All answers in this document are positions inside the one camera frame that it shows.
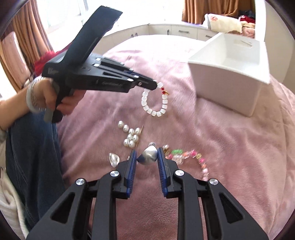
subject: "jeans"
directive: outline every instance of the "jeans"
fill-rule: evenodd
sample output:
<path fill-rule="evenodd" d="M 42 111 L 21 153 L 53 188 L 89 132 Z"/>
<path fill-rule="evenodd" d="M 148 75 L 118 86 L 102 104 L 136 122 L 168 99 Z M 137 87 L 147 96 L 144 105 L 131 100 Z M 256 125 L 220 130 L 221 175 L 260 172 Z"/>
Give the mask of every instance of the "jeans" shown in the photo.
<path fill-rule="evenodd" d="M 6 139 L 6 171 L 25 206 L 29 230 L 65 191 L 56 125 L 43 116 L 28 113 L 16 120 Z"/>

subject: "silver rivet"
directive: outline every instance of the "silver rivet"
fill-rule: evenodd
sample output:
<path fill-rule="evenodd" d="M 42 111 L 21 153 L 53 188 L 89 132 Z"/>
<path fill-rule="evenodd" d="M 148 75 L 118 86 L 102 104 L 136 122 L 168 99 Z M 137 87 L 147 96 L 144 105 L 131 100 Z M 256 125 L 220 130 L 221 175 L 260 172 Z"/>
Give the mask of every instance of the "silver rivet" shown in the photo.
<path fill-rule="evenodd" d="M 85 183 L 85 180 L 83 178 L 79 178 L 77 181 L 76 181 L 76 184 L 77 185 L 83 185 Z"/>
<path fill-rule="evenodd" d="M 212 185 L 217 185 L 217 184 L 218 184 L 218 180 L 215 179 L 215 178 L 211 178 L 211 179 L 209 180 L 209 182 L 210 182 Z"/>
<path fill-rule="evenodd" d="M 176 174 L 177 176 L 183 176 L 183 175 L 184 175 L 184 171 L 182 171 L 182 170 L 176 170 L 176 171 L 175 171 L 175 174 Z"/>
<path fill-rule="evenodd" d="M 110 175 L 111 175 L 112 177 L 117 177 L 117 176 L 119 176 L 119 172 L 118 172 L 118 171 L 111 171 L 111 172 L 110 172 Z"/>

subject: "hand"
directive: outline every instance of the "hand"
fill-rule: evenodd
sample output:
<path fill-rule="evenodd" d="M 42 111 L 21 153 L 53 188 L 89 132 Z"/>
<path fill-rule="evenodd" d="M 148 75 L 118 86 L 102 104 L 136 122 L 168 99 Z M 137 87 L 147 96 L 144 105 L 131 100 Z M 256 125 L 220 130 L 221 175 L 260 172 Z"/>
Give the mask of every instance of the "hand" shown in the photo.
<path fill-rule="evenodd" d="M 34 85 L 33 91 L 39 108 L 49 108 L 54 111 L 57 95 L 51 81 L 51 78 L 44 77 Z M 65 97 L 56 109 L 61 111 L 63 115 L 71 114 L 85 93 L 85 90 L 75 90 L 73 96 Z"/>

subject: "white box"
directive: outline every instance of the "white box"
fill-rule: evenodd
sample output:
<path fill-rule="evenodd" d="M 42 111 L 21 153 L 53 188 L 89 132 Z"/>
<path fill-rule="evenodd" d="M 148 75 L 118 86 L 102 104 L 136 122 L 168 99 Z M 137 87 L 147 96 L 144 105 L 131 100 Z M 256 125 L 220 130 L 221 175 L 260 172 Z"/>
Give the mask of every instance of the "white box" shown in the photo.
<path fill-rule="evenodd" d="M 251 116 L 263 84 L 269 84 L 264 42 L 218 33 L 188 59 L 196 94 Z"/>

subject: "pink blanket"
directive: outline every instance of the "pink blanket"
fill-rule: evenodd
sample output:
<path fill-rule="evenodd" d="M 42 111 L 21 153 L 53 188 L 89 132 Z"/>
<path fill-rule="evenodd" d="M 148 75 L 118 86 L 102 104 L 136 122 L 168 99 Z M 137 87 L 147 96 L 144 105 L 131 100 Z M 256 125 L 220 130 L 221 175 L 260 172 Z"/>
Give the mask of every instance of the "pink blanket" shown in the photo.
<path fill-rule="evenodd" d="M 180 60 L 199 44 L 178 36 L 138 36 L 105 54 L 162 81 L 170 93 L 168 109 L 162 117 L 144 112 L 140 87 L 129 93 L 88 91 L 58 125 L 64 180 L 67 185 L 81 177 L 92 181 L 113 170 L 108 153 L 121 160 L 130 153 L 118 121 L 144 125 L 139 153 L 149 142 L 200 151 L 210 177 L 220 180 L 273 239 L 295 208 L 295 96 L 272 78 L 251 118 L 197 98 L 189 67 Z M 149 94 L 148 105 L 160 109 L 159 90 Z M 195 160 L 179 167 L 202 177 Z M 163 198 L 158 175 L 157 164 L 137 165 L 131 198 L 117 201 L 118 239 L 176 239 L 177 201 Z"/>

